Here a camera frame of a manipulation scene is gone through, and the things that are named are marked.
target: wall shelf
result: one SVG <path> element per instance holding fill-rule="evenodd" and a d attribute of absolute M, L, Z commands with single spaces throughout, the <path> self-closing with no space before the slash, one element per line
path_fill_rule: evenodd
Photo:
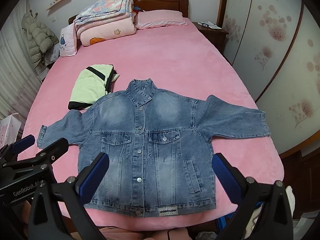
<path fill-rule="evenodd" d="M 46 11 L 50 10 L 53 6 L 56 6 L 58 3 L 60 3 L 63 0 L 59 0 L 57 2 L 55 2 L 53 5 L 51 5 Z"/>

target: curtain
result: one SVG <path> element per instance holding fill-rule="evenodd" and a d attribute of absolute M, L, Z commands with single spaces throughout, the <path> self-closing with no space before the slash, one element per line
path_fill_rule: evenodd
<path fill-rule="evenodd" d="M 19 113 L 22 130 L 41 86 L 21 27 L 27 7 L 27 0 L 20 0 L 0 30 L 0 120 Z"/>

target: pink pillow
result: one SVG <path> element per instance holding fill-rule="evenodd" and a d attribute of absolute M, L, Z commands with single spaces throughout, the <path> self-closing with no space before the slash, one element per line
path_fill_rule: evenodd
<path fill-rule="evenodd" d="M 143 30 L 170 25 L 188 25 L 179 11 L 154 10 L 148 12 L 139 12 L 135 18 L 134 26 Z"/>
<path fill-rule="evenodd" d="M 61 57 L 74 56 L 77 54 L 77 37 L 74 23 L 61 30 L 59 42 Z"/>

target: pink blanket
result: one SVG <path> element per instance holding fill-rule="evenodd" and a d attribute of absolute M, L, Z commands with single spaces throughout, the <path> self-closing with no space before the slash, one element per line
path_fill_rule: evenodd
<path fill-rule="evenodd" d="M 246 87 L 218 50 L 197 30 L 188 26 L 169 26 L 137 30 L 136 34 L 80 47 L 73 57 L 60 57 L 48 73 L 30 110 L 23 136 L 39 135 L 41 125 L 51 125 L 68 112 L 73 85 L 83 69 L 93 64 L 113 64 L 120 77 L 113 91 L 125 90 L 132 79 L 151 78 L 159 88 L 206 100 L 213 94 L 224 101 L 256 108 Z M 253 139 L 213 138 L 214 151 L 221 152 L 242 174 L 261 183 L 282 180 L 284 170 L 270 137 Z M 34 157 L 34 145 L 19 159 Z M 76 176 L 78 147 L 53 164 L 58 182 Z M 97 226 L 116 226 L 133 231 L 186 227 L 214 220 L 236 210 L 216 179 L 217 208 L 189 215 L 133 218 L 116 213 L 87 209 Z M 68 216 L 60 203 L 63 215 Z"/>

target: jacket collar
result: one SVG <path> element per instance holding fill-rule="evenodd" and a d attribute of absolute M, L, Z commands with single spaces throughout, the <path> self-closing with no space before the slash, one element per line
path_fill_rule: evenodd
<path fill-rule="evenodd" d="M 126 92 L 132 102 L 140 107 L 152 99 L 156 89 L 157 87 L 150 78 L 147 80 L 134 79 L 129 83 Z"/>

